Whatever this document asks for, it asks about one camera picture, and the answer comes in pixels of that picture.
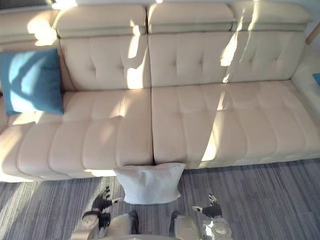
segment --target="white cushion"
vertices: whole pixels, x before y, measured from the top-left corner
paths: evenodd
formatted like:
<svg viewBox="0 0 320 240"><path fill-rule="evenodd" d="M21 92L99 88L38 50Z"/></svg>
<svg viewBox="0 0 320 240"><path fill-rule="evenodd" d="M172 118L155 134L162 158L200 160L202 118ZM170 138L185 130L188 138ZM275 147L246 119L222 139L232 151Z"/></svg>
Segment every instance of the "white cushion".
<svg viewBox="0 0 320 240"><path fill-rule="evenodd" d="M60 41L76 91L141 89L151 85L146 35Z"/></svg>
<svg viewBox="0 0 320 240"><path fill-rule="evenodd" d="M193 32L149 36L153 87L222 83L220 58L230 32Z"/></svg>
<svg viewBox="0 0 320 240"><path fill-rule="evenodd" d="M233 21L223 2L163 2L148 10L151 34L229 31Z"/></svg>
<svg viewBox="0 0 320 240"><path fill-rule="evenodd" d="M32 180L68 179L153 163L150 89L67 92L63 105L63 116L9 117L0 135L0 172Z"/></svg>
<svg viewBox="0 0 320 240"><path fill-rule="evenodd" d="M304 46L303 32L236 32L221 59L228 66L225 82L288 80Z"/></svg>
<svg viewBox="0 0 320 240"><path fill-rule="evenodd" d="M187 169L320 156L320 123L290 80L154 87L156 164Z"/></svg>
<svg viewBox="0 0 320 240"><path fill-rule="evenodd" d="M61 38L116 36L146 33L142 5L80 5L62 10L55 28Z"/></svg>
<svg viewBox="0 0 320 240"><path fill-rule="evenodd" d="M124 166L115 168L129 204L165 204L181 195L178 183L185 168L182 163L164 163L157 166Z"/></svg>

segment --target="white pillow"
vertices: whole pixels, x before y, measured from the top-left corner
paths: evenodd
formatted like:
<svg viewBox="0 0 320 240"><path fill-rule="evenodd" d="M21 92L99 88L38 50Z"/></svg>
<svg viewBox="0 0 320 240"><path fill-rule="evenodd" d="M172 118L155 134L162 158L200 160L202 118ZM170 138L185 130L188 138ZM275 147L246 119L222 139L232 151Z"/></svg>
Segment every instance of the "white pillow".
<svg viewBox="0 0 320 240"><path fill-rule="evenodd" d="M114 168L129 204L165 204L179 198L178 182L184 163Z"/></svg>

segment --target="headrest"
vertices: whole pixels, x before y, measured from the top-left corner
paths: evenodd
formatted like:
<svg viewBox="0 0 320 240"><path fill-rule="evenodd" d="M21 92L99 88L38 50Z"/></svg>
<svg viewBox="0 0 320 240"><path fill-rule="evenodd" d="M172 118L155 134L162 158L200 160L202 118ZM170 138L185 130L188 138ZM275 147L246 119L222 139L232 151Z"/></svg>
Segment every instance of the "headrest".
<svg viewBox="0 0 320 240"><path fill-rule="evenodd" d="M230 31L234 21L223 2L165 2L148 10L151 34Z"/></svg>
<svg viewBox="0 0 320 240"><path fill-rule="evenodd" d="M61 11L55 22L61 38L146 33L142 5L82 5Z"/></svg>
<svg viewBox="0 0 320 240"><path fill-rule="evenodd" d="M311 15L302 6L289 2L240 1L231 9L237 24L234 31L304 31Z"/></svg>
<svg viewBox="0 0 320 240"><path fill-rule="evenodd" d="M52 26L57 14L51 9L0 13L0 44L55 36Z"/></svg>

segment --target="floor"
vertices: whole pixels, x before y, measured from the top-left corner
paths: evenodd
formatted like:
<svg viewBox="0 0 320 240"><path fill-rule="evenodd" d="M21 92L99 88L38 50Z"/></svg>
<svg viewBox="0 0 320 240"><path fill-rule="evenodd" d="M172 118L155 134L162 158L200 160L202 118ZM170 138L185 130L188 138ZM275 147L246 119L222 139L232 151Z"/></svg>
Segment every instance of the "floor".
<svg viewBox="0 0 320 240"><path fill-rule="evenodd" d="M136 209L140 231L167 235L171 213L195 219L192 205L220 201L234 240L320 239L320 159L185 171L181 197L168 204L113 206L112 215ZM106 185L124 192L115 177L0 183L0 239L68 240L95 195Z"/></svg>

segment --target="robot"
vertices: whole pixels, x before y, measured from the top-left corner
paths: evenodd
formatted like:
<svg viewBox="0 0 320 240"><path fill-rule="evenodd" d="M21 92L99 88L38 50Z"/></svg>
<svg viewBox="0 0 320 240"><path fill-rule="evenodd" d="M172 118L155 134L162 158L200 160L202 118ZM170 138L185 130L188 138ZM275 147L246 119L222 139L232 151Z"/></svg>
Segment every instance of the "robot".
<svg viewBox="0 0 320 240"><path fill-rule="evenodd" d="M203 224L203 236L196 223L188 216L175 211L171 215L169 236L139 234L139 217L136 211L114 217L111 220L109 207L123 201L122 198L110 198L107 186L98 194L92 204L91 211L83 214L78 229L70 240L232 240L232 231L222 216L218 200L209 194L210 205L193 206L192 209L210 218Z"/></svg>

